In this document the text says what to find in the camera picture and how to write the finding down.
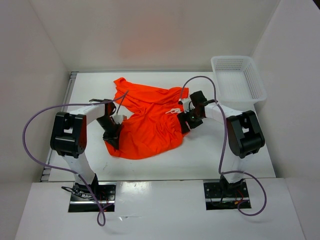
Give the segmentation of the orange shorts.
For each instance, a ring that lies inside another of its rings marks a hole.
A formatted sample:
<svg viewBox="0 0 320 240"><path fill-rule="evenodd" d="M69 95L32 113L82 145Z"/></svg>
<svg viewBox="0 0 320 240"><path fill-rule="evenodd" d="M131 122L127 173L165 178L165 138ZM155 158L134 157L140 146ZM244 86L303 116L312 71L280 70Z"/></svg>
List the orange shorts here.
<svg viewBox="0 0 320 240"><path fill-rule="evenodd" d="M115 98L126 94L124 101L117 100L132 115L122 124L119 148L109 143L105 146L113 157L141 160L179 147L184 134L172 110L182 110L179 98L186 98L189 89L173 87L164 89L131 83L121 77L114 81Z"/></svg>

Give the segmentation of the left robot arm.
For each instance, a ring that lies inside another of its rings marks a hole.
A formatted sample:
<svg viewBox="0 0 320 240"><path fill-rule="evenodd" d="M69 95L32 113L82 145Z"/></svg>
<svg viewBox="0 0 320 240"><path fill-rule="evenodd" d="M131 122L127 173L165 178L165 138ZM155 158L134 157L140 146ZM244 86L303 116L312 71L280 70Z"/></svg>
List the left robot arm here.
<svg viewBox="0 0 320 240"><path fill-rule="evenodd" d="M55 115L50 147L56 151L74 171L75 192L89 200L100 195L97 174L91 169L85 149L87 126L96 121L104 130L102 139L115 150L120 147L120 133L127 117L118 114L116 105L109 99L91 99L88 106L71 112L60 111Z"/></svg>

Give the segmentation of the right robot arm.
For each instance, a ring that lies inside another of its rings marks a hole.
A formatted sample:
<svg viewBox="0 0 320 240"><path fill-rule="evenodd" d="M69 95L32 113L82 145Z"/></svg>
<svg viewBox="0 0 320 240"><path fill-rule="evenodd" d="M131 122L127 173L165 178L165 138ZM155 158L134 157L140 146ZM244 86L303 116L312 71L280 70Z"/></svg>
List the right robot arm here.
<svg viewBox="0 0 320 240"><path fill-rule="evenodd" d="M257 115L254 111L239 111L224 106L216 99L208 100L202 91L196 91L187 98L180 98L182 112L177 118L183 134L203 124L203 119L219 122L224 127L222 152L218 165L219 191L222 198L230 197L243 186L244 178L257 178L245 170L244 164L265 145ZM230 170L223 170L227 148L238 158Z"/></svg>

